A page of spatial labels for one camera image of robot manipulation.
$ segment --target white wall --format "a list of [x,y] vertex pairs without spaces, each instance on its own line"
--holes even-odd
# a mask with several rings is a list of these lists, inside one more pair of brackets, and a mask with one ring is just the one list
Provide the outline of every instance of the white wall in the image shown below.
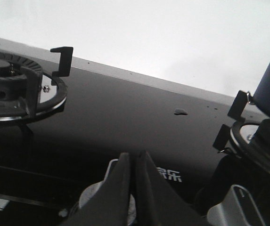
[[0,38],[234,96],[270,61],[270,0],[0,0]]

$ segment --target gas stove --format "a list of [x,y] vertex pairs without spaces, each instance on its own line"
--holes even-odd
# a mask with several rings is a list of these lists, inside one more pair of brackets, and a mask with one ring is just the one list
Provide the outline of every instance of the gas stove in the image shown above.
[[0,225],[270,226],[270,65],[233,101],[51,52],[0,50]]

